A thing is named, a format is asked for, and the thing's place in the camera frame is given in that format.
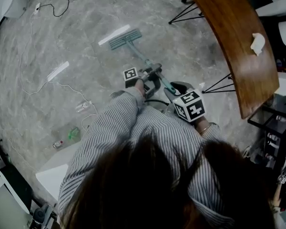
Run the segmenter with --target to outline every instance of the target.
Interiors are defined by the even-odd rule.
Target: black cable
[[[44,6],[52,6],[53,7],[53,15],[55,16],[55,17],[60,17],[60,16],[62,16],[66,11],[67,11],[67,9],[69,8],[69,3],[70,3],[70,1],[68,0],[68,6],[67,6],[67,8],[66,8],[66,10],[61,14],[61,15],[55,15],[55,13],[54,13],[54,6],[52,5],[52,4],[45,4],[45,5],[42,5],[42,6],[40,6],[39,8],[37,8],[36,10],[39,10],[41,7],[44,7]]]
[[[157,99],[148,99],[148,100],[145,100],[145,102],[159,102],[159,103],[162,103],[162,104],[165,104],[166,106],[168,106],[169,104],[162,101],[162,100],[157,100]]]

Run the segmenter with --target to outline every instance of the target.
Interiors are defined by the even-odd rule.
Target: mop handle
[[[142,53],[139,52],[139,50],[136,49],[136,47],[130,43],[127,39],[125,40],[126,44],[130,47],[130,49],[139,57],[141,58],[144,63],[148,66],[151,67],[151,65],[153,64],[148,58],[146,58]],[[162,81],[162,83],[164,84],[164,86],[173,94],[176,93],[176,89],[172,86],[172,84],[162,75],[161,72],[157,72],[156,73],[157,76],[160,78],[160,80]]]

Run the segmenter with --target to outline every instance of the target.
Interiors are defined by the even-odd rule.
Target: mop head
[[[114,50],[118,47],[125,45],[126,41],[132,42],[133,40],[138,39],[140,37],[142,37],[142,34],[137,29],[135,29],[110,40],[109,45],[111,50]]]

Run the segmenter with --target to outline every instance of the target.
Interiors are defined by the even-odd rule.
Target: floor
[[[70,0],[69,9],[59,18],[53,16],[50,6],[41,8],[31,18],[33,36],[22,57],[23,88],[29,93],[37,91],[55,68],[68,61],[70,66],[54,80],[81,91],[101,110],[110,93],[123,88],[121,72],[144,67],[126,47],[111,51],[108,43],[98,45],[127,24],[141,31],[143,37],[134,44],[153,62],[162,64],[167,79],[196,88],[213,84],[229,72],[223,53],[205,19],[168,24],[184,9],[180,1]],[[36,196],[54,204],[35,173],[57,152],[54,142],[64,140],[66,146],[74,142],[68,141],[67,134],[76,126],[84,133],[81,121],[94,110],[77,113],[81,95],[57,84],[49,83],[31,96],[22,91],[18,66],[38,2],[52,3],[56,14],[67,5],[67,0],[29,0],[20,19],[8,19],[0,28],[0,137]],[[166,100],[161,90],[156,97]],[[256,140],[258,130],[241,120],[235,93],[206,94],[204,98],[207,117],[220,125],[225,140],[241,150]]]

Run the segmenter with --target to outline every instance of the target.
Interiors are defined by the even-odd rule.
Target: striped shirt
[[[217,125],[211,125],[200,136],[193,126],[174,113],[172,104],[165,113],[145,106],[144,98],[134,87],[115,92],[111,97],[111,102],[88,128],[71,160],[61,184],[59,214],[63,213],[86,174],[93,170],[98,158],[125,139],[136,143],[143,131],[153,130],[159,146],[171,163],[174,179],[178,180],[179,166],[172,147],[184,154],[187,164],[191,164],[204,141],[219,138],[220,130]],[[193,176],[188,194],[211,226],[230,228],[234,221],[223,215],[224,205],[216,183],[210,165],[203,159],[202,165]]]

